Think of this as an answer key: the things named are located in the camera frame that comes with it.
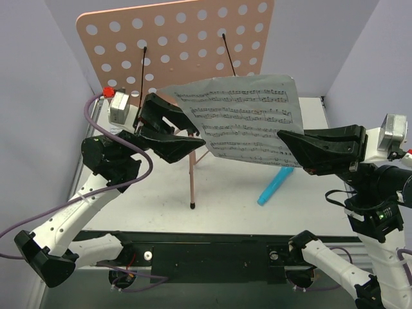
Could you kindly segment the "pink perforated music stand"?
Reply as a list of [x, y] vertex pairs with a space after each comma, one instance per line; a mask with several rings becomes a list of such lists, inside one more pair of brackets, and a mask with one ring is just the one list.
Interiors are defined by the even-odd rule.
[[175, 1], [81, 14], [77, 33], [100, 85], [139, 106], [170, 85], [261, 71], [273, 1]]

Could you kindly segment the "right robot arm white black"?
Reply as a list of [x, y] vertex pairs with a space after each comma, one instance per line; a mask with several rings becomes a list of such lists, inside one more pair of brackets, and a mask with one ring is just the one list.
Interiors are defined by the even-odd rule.
[[309, 231], [290, 239], [287, 254], [294, 263], [322, 270], [357, 308], [411, 307], [411, 251], [400, 211], [411, 206], [411, 152], [401, 148], [406, 132], [406, 125], [278, 132], [308, 174], [333, 174], [350, 187], [342, 207], [373, 273], [341, 258]]

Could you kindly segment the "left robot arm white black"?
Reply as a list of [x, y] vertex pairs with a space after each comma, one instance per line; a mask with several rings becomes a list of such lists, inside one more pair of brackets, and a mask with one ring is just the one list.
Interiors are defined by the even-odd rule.
[[[122, 90], [106, 88], [110, 124], [117, 133], [99, 127], [98, 135], [81, 144], [82, 162], [90, 170], [85, 183], [64, 204], [45, 214], [45, 222], [14, 238], [23, 259], [46, 286], [54, 288], [83, 266], [131, 261], [132, 248], [115, 233], [77, 241], [79, 232], [109, 202], [153, 170], [152, 155], [173, 164], [205, 145], [199, 131], [177, 106], [157, 94], [146, 96], [142, 107], [130, 103]], [[140, 167], [147, 163], [147, 171]]]

